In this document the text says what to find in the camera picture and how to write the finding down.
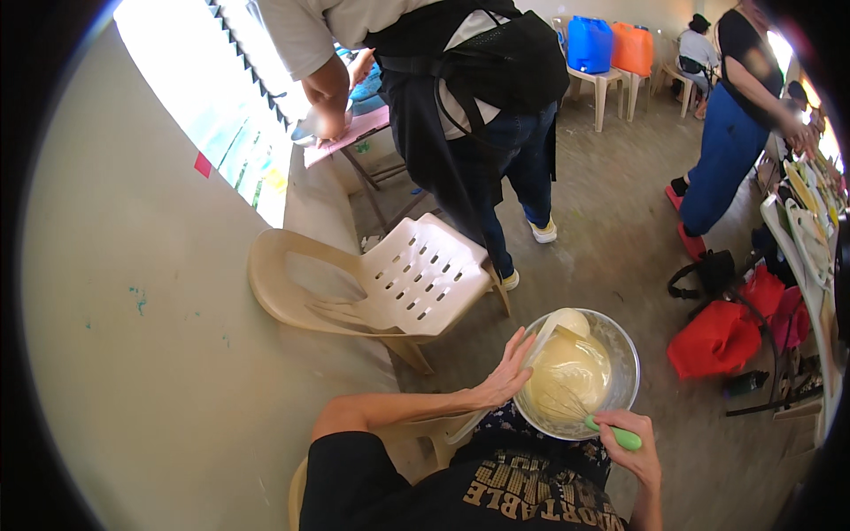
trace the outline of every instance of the hand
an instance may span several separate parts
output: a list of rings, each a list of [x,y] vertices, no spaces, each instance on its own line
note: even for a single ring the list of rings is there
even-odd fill
[[[626,410],[599,411],[593,421],[599,424],[599,437],[608,450],[611,460],[625,467],[637,480],[650,489],[661,489],[661,463],[655,453],[655,435],[652,432],[652,420],[647,416],[636,415]],[[635,451],[624,449],[614,439],[610,426],[617,426],[635,432],[643,441]]]
[[[375,60],[372,57],[370,57],[368,60],[363,61],[362,63],[357,60],[352,63],[352,66],[354,68],[349,67],[351,68],[351,70],[348,71],[348,77],[351,80],[348,84],[349,91],[354,90],[354,87],[360,85],[363,81],[366,80],[366,78],[369,76],[369,72],[371,72],[371,67],[374,63]]]
[[[779,130],[785,135],[785,138],[794,138],[801,134],[803,124],[800,117],[792,113],[784,105],[779,107],[779,114],[776,118],[779,121]]]
[[[501,357],[499,366],[486,380],[471,390],[478,409],[497,408],[505,404],[531,378],[531,367],[523,370],[519,367],[537,335],[531,334],[520,345],[519,340],[523,338],[524,333],[525,328],[520,326],[505,345],[505,354]]]
[[[321,120],[316,131],[316,147],[320,148],[323,144],[338,142],[349,131],[350,125],[345,123],[345,115],[339,119],[334,117],[332,120]]]

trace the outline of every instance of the table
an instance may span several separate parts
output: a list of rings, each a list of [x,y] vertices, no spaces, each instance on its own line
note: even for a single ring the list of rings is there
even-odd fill
[[[381,225],[381,230],[384,234],[392,230],[393,227],[399,224],[399,222],[408,213],[410,213],[414,206],[418,205],[422,202],[422,200],[429,196],[427,191],[422,190],[416,194],[411,202],[409,202],[398,213],[393,215],[389,220],[384,217],[380,206],[377,204],[377,197],[375,197],[373,190],[379,191],[381,187],[378,186],[378,183],[384,179],[388,179],[394,175],[402,173],[407,168],[402,162],[401,164],[384,168],[379,172],[369,173],[357,161],[356,157],[354,157],[350,147],[352,144],[357,144],[361,140],[369,138],[371,135],[378,131],[383,131],[387,127],[389,127],[389,106],[384,105],[380,109],[375,109],[372,112],[352,118],[348,132],[345,133],[345,135],[337,142],[324,144],[319,148],[306,148],[304,150],[304,166],[307,168],[313,166],[316,162],[327,158],[333,153],[336,153],[337,151],[342,152],[343,156],[348,159],[348,162],[350,162],[351,166],[354,168],[354,173],[357,175],[357,179],[363,187],[363,193],[369,201],[369,206],[371,206],[372,211],[375,212],[375,217]],[[433,214],[438,214],[439,212],[439,208],[432,211]]]
[[[826,437],[832,426],[832,421],[835,419],[836,408],[842,395],[842,374],[832,358],[831,328],[836,312],[833,295],[835,286],[831,281],[828,284],[829,290],[824,291],[805,269],[794,239],[785,231],[780,222],[780,216],[785,216],[785,208],[780,205],[779,197],[775,193],[770,194],[762,202],[759,210],[762,213],[764,223],[776,239],[779,249],[785,255],[791,272],[800,286],[800,292],[811,320],[820,358],[820,370],[824,377],[824,437]],[[838,231],[836,230],[829,241],[830,252],[833,257],[835,256],[837,242]]]

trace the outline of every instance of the black hat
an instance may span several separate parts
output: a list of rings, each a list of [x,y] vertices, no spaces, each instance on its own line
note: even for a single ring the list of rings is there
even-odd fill
[[[808,94],[806,94],[806,89],[802,87],[799,81],[792,81],[788,83],[788,95],[793,99],[801,99],[808,103]]]
[[[706,17],[697,13],[694,15],[694,19],[688,23],[688,27],[697,33],[705,33],[708,31],[708,26],[711,25],[711,22],[706,20]]]

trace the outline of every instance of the pink mat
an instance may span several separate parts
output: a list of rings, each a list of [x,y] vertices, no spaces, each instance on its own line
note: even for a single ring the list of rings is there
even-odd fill
[[[389,106],[384,105],[380,109],[364,115],[355,116],[351,120],[351,128],[345,133],[342,140],[333,144],[324,144],[320,148],[307,148],[304,150],[304,167],[311,167],[316,162],[335,153],[347,145],[351,145],[361,138],[376,133],[381,129],[389,127]]]

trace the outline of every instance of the white shirt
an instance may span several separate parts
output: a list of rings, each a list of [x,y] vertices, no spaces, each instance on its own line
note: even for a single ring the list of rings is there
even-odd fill
[[[717,58],[717,50],[706,39],[705,35],[701,35],[694,30],[685,30],[679,36],[679,55],[689,57],[703,66],[715,68],[720,65],[720,59]]]
[[[280,60],[293,81],[309,76],[334,54],[334,40],[348,49],[365,48],[366,33],[390,27],[401,15],[440,0],[258,0],[262,24],[277,48]],[[499,22],[507,22],[496,15]],[[472,12],[458,26],[445,49],[454,48],[479,33],[496,27],[484,11]],[[469,120],[460,104],[439,82],[443,106],[452,118],[469,130]],[[499,109],[478,99],[484,123],[499,114]],[[439,113],[446,139],[463,136],[463,132]]]

